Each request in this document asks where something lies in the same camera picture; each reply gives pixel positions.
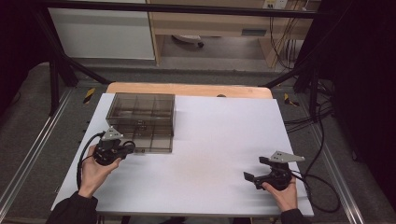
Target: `white table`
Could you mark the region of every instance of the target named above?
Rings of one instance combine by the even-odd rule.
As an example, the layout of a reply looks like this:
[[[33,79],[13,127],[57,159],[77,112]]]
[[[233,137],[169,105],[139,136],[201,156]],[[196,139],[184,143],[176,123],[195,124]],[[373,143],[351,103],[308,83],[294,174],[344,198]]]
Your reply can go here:
[[[108,128],[113,98],[114,93],[103,94],[54,205],[77,190],[79,155],[94,134]],[[292,153],[276,100],[177,95],[176,108],[173,152],[128,155],[95,193],[97,211],[115,216],[278,215],[273,197],[243,175],[270,173],[260,156]],[[290,169],[298,171],[295,162]],[[297,190],[300,210],[313,216],[300,181]]]

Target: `black sleeve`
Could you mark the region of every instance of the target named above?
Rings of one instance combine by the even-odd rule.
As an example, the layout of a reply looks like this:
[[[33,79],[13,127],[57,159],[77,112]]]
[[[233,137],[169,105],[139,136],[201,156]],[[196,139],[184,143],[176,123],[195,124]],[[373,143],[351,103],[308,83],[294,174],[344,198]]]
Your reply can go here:
[[[310,224],[299,209],[291,209],[280,214],[282,224]]]
[[[46,224],[95,224],[97,204],[96,198],[84,198],[75,192],[56,204]]]

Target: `hand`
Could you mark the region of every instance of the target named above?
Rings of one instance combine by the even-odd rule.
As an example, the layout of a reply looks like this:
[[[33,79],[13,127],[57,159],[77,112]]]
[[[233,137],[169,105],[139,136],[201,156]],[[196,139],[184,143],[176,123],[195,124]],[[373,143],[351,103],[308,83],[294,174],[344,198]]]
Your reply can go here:
[[[274,187],[272,187],[270,184],[266,182],[262,183],[262,187],[273,195],[280,211],[286,212],[288,210],[298,208],[295,177],[291,179],[288,187],[281,191],[274,189]]]
[[[95,145],[90,146],[88,155],[90,156],[82,163],[81,187],[78,194],[85,198],[91,198],[97,189],[105,182],[107,176],[120,165],[121,158],[116,159],[108,166],[97,163],[92,155]]]

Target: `gray translucent box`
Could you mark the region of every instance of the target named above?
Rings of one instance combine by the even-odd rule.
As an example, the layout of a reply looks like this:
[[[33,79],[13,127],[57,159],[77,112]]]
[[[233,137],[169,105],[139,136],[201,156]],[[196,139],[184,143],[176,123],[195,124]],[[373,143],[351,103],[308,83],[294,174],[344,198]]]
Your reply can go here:
[[[172,151],[174,94],[116,93],[106,120],[142,152]]]

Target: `white cabinet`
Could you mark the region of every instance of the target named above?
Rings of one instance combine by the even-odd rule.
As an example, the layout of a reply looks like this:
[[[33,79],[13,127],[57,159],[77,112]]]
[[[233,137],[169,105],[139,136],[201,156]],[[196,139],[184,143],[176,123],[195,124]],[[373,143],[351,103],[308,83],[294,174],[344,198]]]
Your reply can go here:
[[[49,13],[70,57],[154,60],[147,12],[50,8]]]

